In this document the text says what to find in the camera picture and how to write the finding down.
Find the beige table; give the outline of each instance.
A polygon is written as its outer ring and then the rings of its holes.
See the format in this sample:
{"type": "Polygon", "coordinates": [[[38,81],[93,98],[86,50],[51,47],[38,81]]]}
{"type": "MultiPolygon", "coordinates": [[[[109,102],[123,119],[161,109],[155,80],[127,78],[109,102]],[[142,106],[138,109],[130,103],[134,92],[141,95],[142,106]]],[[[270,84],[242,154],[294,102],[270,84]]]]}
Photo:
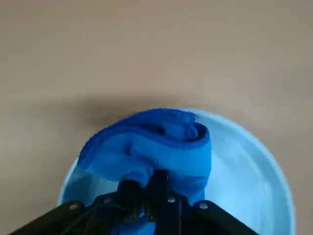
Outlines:
{"type": "Polygon", "coordinates": [[[52,208],[84,141],[198,107],[254,133],[313,230],[313,1],[2,0],[0,233],[52,208]]]}

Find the bowl rim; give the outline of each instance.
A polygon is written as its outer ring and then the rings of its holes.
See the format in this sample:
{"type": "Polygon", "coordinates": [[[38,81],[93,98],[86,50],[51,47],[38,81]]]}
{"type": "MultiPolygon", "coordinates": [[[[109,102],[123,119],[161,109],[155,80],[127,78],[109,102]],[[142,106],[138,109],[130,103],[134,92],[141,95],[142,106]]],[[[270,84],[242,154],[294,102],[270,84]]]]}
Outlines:
{"type": "MultiPolygon", "coordinates": [[[[250,141],[253,145],[255,145],[262,153],[263,155],[267,158],[267,160],[269,161],[270,165],[272,166],[272,168],[274,169],[281,185],[282,188],[285,192],[286,195],[286,199],[287,199],[287,206],[288,206],[288,210],[289,210],[289,215],[290,215],[290,235],[295,235],[295,230],[296,230],[296,222],[295,222],[295,206],[293,203],[293,199],[292,199],[292,193],[288,184],[288,181],[280,167],[280,165],[278,164],[278,162],[276,161],[275,157],[271,154],[271,152],[253,135],[251,134],[249,131],[247,131],[245,128],[243,128],[242,126],[240,126],[239,124],[223,117],[220,116],[218,114],[214,114],[211,113],[209,111],[205,111],[202,109],[197,109],[197,108],[179,108],[181,110],[184,111],[188,111],[188,112],[192,112],[196,115],[201,115],[204,116],[206,118],[209,118],[213,121],[216,121],[222,125],[228,126],[229,128],[235,130],[236,132],[238,132],[240,135],[244,136],[248,141],[250,141]]],[[[70,177],[72,176],[72,173],[77,165],[77,160],[78,158],[74,161],[74,163],[71,165],[70,169],[67,172],[67,175],[62,183],[61,186],[61,190],[58,196],[58,200],[57,200],[57,205],[60,205],[62,203],[62,198],[65,192],[65,188],[67,186],[67,183],[69,182],[70,177]]]]}

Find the blue towel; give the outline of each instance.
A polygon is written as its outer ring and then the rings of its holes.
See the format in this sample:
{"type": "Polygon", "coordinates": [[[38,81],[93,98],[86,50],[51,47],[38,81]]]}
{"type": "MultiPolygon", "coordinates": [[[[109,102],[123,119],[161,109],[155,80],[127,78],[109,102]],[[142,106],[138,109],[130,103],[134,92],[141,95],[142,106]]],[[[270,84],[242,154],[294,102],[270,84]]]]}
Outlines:
{"type": "MultiPolygon", "coordinates": [[[[170,187],[189,203],[204,199],[211,171],[211,141],[196,115],[152,109],[127,117],[95,134],[83,147],[78,166],[112,181],[136,180],[143,187],[155,169],[169,171],[170,187]]],[[[121,235],[153,234],[155,224],[124,226],[121,235]]]]}

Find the light blue bowl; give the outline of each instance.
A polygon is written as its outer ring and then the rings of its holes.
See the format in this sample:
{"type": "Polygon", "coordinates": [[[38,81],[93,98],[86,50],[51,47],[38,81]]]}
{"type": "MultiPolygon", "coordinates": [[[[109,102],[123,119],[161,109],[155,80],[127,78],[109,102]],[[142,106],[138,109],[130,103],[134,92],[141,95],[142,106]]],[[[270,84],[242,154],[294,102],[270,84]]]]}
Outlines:
{"type": "MultiPolygon", "coordinates": [[[[205,188],[211,200],[260,235],[295,235],[291,191],[272,154],[251,133],[224,117],[196,109],[197,122],[212,139],[212,172],[205,188]]],[[[117,182],[69,170],[58,204],[80,200],[89,205],[100,194],[115,191],[117,182]]]]}

